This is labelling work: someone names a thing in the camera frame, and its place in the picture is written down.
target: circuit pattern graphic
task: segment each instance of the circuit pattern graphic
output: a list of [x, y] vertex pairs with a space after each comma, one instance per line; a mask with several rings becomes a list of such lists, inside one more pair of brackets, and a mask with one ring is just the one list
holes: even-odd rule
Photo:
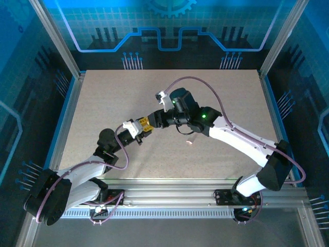
[[23, 25], [29, 18], [29, 4], [28, 0], [0, 0], [0, 7], [5, 7], [19, 25]]
[[191, 10], [192, 4], [196, 4], [196, 0], [146, 0], [145, 4], [148, 10], [152, 10], [155, 14], [172, 18], [185, 14], [186, 10]]

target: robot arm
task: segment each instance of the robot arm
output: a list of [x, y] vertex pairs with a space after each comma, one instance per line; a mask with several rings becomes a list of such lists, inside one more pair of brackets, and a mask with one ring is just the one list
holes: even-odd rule
[[[159, 103], [164, 105], [164, 110], [156, 111], [148, 116], [150, 125], [156, 128], [166, 128], [170, 125], [187, 125], [196, 133], [202, 133], [205, 136], [229, 144], [249, 156], [259, 165], [259, 168], [239, 179], [236, 188], [234, 188], [236, 189], [235, 193], [249, 197], [264, 188], [274, 191], [281, 189], [292, 168], [292, 164], [277, 152], [273, 152], [268, 146], [286, 153], [288, 149], [287, 142], [282, 140], [276, 144], [233, 123], [234, 128], [230, 128], [219, 111], [211, 107], [199, 107], [191, 93], [184, 88], [176, 89], [170, 95], [160, 92], [156, 97]], [[237, 129], [257, 140], [261, 140], [266, 146], [244, 137]]]
[[[234, 128], [230, 128], [221, 112], [211, 107], [199, 107], [191, 93], [184, 88], [174, 90], [170, 96], [160, 92], [156, 97], [163, 104], [164, 109], [155, 111], [148, 117], [136, 121], [124, 122], [123, 127], [126, 130], [118, 135], [118, 139], [123, 146], [127, 146], [134, 141], [141, 145], [142, 139], [150, 135], [154, 128], [187, 125], [193, 132], [202, 133], [205, 136], [231, 145], [259, 165], [258, 169], [238, 179], [231, 190], [231, 199], [229, 199], [233, 203], [242, 205], [247, 197], [264, 188], [275, 191], [281, 189], [292, 164], [267, 147], [275, 147], [282, 152], [286, 152], [288, 143], [282, 140], [276, 144], [234, 124]], [[236, 129], [255, 139], [262, 140], [267, 147], [247, 139], [239, 134]], [[110, 196], [113, 197], [114, 195], [108, 190], [107, 185], [95, 177], [113, 168], [118, 160], [115, 152], [119, 151], [121, 146], [115, 139], [114, 131], [111, 129], [105, 129], [100, 133], [97, 144], [98, 148], [95, 153], [84, 162], [83, 166], [58, 172], [50, 169], [44, 170], [32, 187], [24, 204], [24, 209], [36, 216], [37, 212], [40, 211], [41, 204], [45, 202], [39, 219], [47, 225], [52, 225], [65, 210], [73, 206], [88, 201], [102, 204]], [[55, 184], [68, 171], [68, 175], [61, 179], [58, 184]], [[50, 193], [47, 200], [44, 200], [48, 190], [54, 184], [56, 189]]]

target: purple cable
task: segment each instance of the purple cable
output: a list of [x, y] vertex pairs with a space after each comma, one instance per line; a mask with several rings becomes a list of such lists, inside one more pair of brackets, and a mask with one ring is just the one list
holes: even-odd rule
[[111, 213], [106, 217], [106, 219], [104, 219], [104, 220], [100, 220], [99, 222], [96, 222], [96, 221], [94, 221], [94, 220], [90, 217], [89, 220], [90, 220], [93, 224], [102, 224], [102, 223], [105, 223], [106, 221], [108, 221], [108, 220], [112, 217], [112, 215], [114, 214], [115, 210], [117, 210], [118, 205], [119, 205], [119, 203], [120, 203], [122, 197], [123, 197], [123, 192], [121, 192], [120, 194], [118, 194], [116, 197], [114, 197], [113, 199], [111, 199], [111, 200], [108, 202], [108, 203], [113, 202], [114, 200], [116, 200], [117, 198], [119, 198], [118, 201], [117, 201], [117, 203], [115, 204], [115, 207], [112, 209]]
[[216, 91], [212, 88], [211, 85], [209, 85], [206, 81], [200, 79], [200, 78], [197, 78], [197, 77], [194, 77], [194, 76], [184, 76], [184, 77], [181, 77], [181, 78], [178, 78], [177, 80], [175, 80], [173, 83], [170, 84], [170, 86], [164, 91], [164, 93], [167, 93], [176, 83], [178, 83], [179, 81], [182, 81], [184, 79], [194, 79], [194, 80], [197, 80], [197, 81], [200, 81], [202, 82], [204, 85], [206, 85], [215, 95], [215, 97], [217, 98], [217, 101], [219, 102], [220, 104], [220, 107], [222, 109], [222, 112], [223, 112], [223, 116], [224, 116], [224, 119], [227, 123], [227, 125], [233, 129], [238, 133], [240, 134], [241, 136], [259, 144], [259, 145], [262, 145], [264, 148], [269, 148], [270, 150], [272, 151], [275, 151], [277, 153], [279, 153], [280, 155], [282, 155], [283, 157], [285, 157], [287, 160], [289, 160], [291, 163], [293, 163], [297, 168], [298, 170], [302, 173], [302, 178], [300, 180], [297, 180], [297, 181], [286, 181], [284, 182], [285, 184], [298, 184], [298, 183], [301, 183], [303, 182], [305, 179], [306, 179], [306, 173], [304, 171], [304, 169], [296, 162], [294, 161], [291, 157], [289, 157], [287, 154], [285, 154], [284, 152], [280, 151], [279, 149], [275, 148], [275, 147], [272, 147], [260, 140], [257, 140], [256, 138], [244, 133], [243, 131], [237, 129], [235, 126], [233, 126], [233, 124], [230, 122], [230, 120], [228, 119], [227, 115], [226, 115], [226, 112], [224, 110], [224, 106], [222, 104], [222, 101], [219, 97], [219, 95], [216, 93]]
[[117, 170], [124, 170], [128, 167], [128, 164], [129, 164], [129, 156], [128, 156], [128, 153], [126, 151], [126, 149], [124, 148], [123, 144], [121, 143], [120, 139], [118, 138], [118, 130], [122, 127], [123, 125], [120, 125], [114, 132], [114, 137], [115, 139], [117, 140], [119, 146], [121, 147], [125, 157], [126, 157], [126, 165], [124, 167], [116, 167], [116, 166], [112, 166], [112, 165], [109, 165], [107, 163], [104, 163], [104, 162], [100, 162], [100, 161], [86, 161], [86, 162], [82, 162], [82, 163], [79, 163], [75, 166], [73, 166], [71, 169], [69, 169], [68, 171], [66, 171], [63, 175], [61, 175], [55, 182], [54, 184], [50, 187], [50, 189], [47, 191], [47, 194], [46, 196], [44, 197], [42, 203], [40, 204], [40, 207], [38, 209], [38, 212], [36, 213], [36, 217], [35, 217], [35, 220], [37, 223], [42, 223], [40, 221], [40, 215], [41, 215], [41, 212], [42, 212], [42, 209], [44, 208], [51, 192], [55, 189], [56, 185], [60, 182], [60, 180], [62, 180], [63, 178], [65, 178], [67, 175], [69, 175], [72, 171], [74, 171], [75, 169], [81, 167], [81, 166], [84, 166], [84, 165], [87, 165], [87, 164], [91, 164], [91, 163], [94, 163], [94, 164], [101, 164], [101, 165], [104, 165], [104, 166], [108, 166], [108, 167], [112, 167], [114, 169], [117, 169]]

